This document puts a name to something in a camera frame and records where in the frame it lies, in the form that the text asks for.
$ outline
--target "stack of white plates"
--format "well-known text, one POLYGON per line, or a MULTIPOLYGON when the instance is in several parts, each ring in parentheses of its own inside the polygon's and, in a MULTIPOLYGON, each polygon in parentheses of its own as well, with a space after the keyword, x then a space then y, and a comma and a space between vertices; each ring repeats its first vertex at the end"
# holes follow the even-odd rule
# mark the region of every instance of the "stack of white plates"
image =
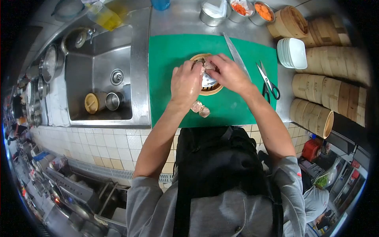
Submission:
POLYGON ((278 41, 278 58, 286 68, 307 68, 304 42, 295 38, 285 38, 278 41))

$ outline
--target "green cutting board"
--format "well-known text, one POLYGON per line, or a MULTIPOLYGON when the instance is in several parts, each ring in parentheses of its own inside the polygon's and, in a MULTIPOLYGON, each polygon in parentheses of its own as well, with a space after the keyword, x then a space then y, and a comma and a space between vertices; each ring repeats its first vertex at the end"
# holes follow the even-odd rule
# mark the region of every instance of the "green cutting board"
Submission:
MULTIPOLYGON (((263 89, 263 78, 257 65, 261 60, 267 77, 277 85, 276 50, 261 44, 231 38, 250 74, 252 82, 263 89)), ((154 126, 163 114, 171 98, 171 77, 174 67, 179 67, 199 53, 224 53, 233 59, 223 36, 215 35, 159 35, 149 39, 149 90, 151 122, 154 126)), ((271 106, 276 100, 271 96, 271 106)), ((235 92, 224 87, 217 94, 199 96, 210 110, 206 118, 190 110, 179 127, 206 127, 255 124, 245 101, 235 92)))

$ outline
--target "black apron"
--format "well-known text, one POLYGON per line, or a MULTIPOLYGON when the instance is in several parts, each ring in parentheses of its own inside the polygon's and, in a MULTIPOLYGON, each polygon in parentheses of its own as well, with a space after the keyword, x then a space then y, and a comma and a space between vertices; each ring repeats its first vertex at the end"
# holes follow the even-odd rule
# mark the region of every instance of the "black apron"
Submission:
POLYGON ((192 198, 213 197, 238 188, 273 204, 273 235, 283 233, 280 190, 265 175, 256 144, 243 128, 183 128, 177 145, 178 196, 174 237, 189 234, 192 198))

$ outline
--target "bamboo steamer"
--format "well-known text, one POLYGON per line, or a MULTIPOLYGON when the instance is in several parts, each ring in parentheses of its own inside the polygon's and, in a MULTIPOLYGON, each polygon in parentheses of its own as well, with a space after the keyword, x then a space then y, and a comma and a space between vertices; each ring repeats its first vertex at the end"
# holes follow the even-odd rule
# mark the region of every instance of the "bamboo steamer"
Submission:
POLYGON ((354 122, 357 121, 358 101, 359 87, 351 86, 349 91, 348 118, 353 120, 354 122))
POLYGON ((338 98, 340 94, 341 81, 332 80, 332 87, 329 93, 329 109, 338 113, 338 98))
POLYGON ((292 79, 292 90, 296 97, 307 99, 307 77, 309 74, 295 74, 292 79))
POLYGON ((367 57, 358 48, 323 46, 306 49, 308 67, 297 73, 343 77, 370 85, 367 57))
POLYGON ((313 75, 308 75, 307 81, 306 81, 305 94, 307 96, 307 99, 312 102, 316 102, 314 87, 315 87, 315 77, 313 75))
POLYGON ((311 103, 311 102, 307 100, 301 100, 298 106, 296 107, 294 121, 300 125, 303 124, 303 114, 304 114, 305 107, 307 106, 308 103, 311 103))
MULTIPOLYGON (((202 60, 206 57, 209 57, 209 56, 212 56, 212 54, 211 53, 201 53, 201 54, 197 54, 197 55, 193 56, 190 60, 197 62, 197 61, 200 61, 200 60, 202 60)), ((222 86, 218 82, 216 82, 216 84, 214 84, 211 87, 203 87, 200 91, 200 95, 202 95, 202 96, 214 95, 217 92, 219 92, 223 87, 224 86, 222 86)))
POLYGON ((352 85, 350 84, 341 82, 340 93, 338 98, 338 112, 345 117, 348 117, 349 93, 351 86, 352 85))
POLYGON ((310 131, 316 131, 317 130, 317 121, 318 117, 321 113, 322 106, 320 105, 315 105, 313 108, 312 112, 309 115, 309 122, 308 122, 308 127, 310 131))
POLYGON ((318 17, 310 22, 310 34, 301 38, 305 47, 350 46, 350 38, 342 19, 336 15, 318 17))
POLYGON ((312 75, 315 78, 315 83, 313 86, 313 94, 315 96, 315 103, 322 104, 321 100, 321 93, 323 89, 323 82, 325 76, 320 76, 320 75, 312 75))
POLYGON ((292 121, 295 121, 295 114, 296 114, 296 109, 299 105, 299 103, 302 101, 302 99, 294 99, 291 103, 291 107, 290 107, 290 119, 292 121))
POLYGON ((365 110, 366 110, 366 96, 367 90, 359 88, 358 108, 357 108, 357 122, 361 126, 365 126, 365 110))
POLYGON ((310 119, 310 115, 312 113, 312 110, 314 109, 314 107, 316 106, 315 103, 308 103, 304 109, 304 112, 303 112, 303 117, 302 117, 302 123, 301 125, 308 129, 309 130, 309 119, 310 119))
POLYGON ((315 134, 326 139, 332 131, 334 122, 334 113, 327 108, 321 108, 320 114, 317 120, 317 128, 315 134))
POLYGON ((330 109, 307 100, 295 99, 291 104, 290 118, 325 139, 332 130, 334 113, 330 109))
POLYGON ((275 22, 267 25, 274 38, 304 38, 309 34, 308 22, 293 6, 275 13, 275 22))
POLYGON ((333 84, 332 78, 325 77, 323 81, 323 89, 321 91, 321 101, 324 107, 330 108, 329 95, 333 84))

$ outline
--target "black scissor handle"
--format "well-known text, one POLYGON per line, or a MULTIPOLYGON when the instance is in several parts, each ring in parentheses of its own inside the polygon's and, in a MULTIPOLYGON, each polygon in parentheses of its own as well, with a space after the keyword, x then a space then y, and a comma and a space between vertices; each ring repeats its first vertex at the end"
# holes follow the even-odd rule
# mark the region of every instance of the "black scissor handle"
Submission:
POLYGON ((271 103, 271 100, 270 100, 270 92, 269 92, 269 89, 267 88, 267 85, 266 84, 263 84, 263 91, 262 91, 262 96, 267 99, 267 102, 270 104, 271 103))
POLYGON ((276 100, 279 100, 280 99, 280 91, 279 91, 278 87, 276 85, 274 85, 272 82, 270 82, 270 84, 271 84, 271 88, 272 88, 271 93, 273 94, 273 96, 276 100))

